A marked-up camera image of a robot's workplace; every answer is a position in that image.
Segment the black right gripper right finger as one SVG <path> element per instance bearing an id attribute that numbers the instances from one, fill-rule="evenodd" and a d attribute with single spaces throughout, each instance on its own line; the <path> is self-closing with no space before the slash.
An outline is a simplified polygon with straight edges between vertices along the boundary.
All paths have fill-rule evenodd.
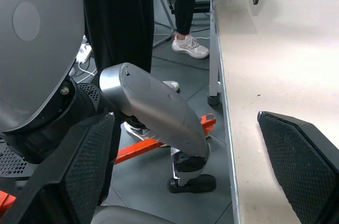
<path id="1" fill-rule="evenodd" d="M 257 115 L 275 177 L 301 223 L 338 223 L 338 149 L 313 124 Z"/>

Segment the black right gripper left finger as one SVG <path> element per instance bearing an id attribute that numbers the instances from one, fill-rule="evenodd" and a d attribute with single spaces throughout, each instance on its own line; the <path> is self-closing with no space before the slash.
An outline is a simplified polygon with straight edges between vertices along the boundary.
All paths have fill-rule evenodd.
<path id="1" fill-rule="evenodd" d="M 90 223 L 105 179 L 113 126 L 111 113 L 72 126 L 1 223 Z"/>

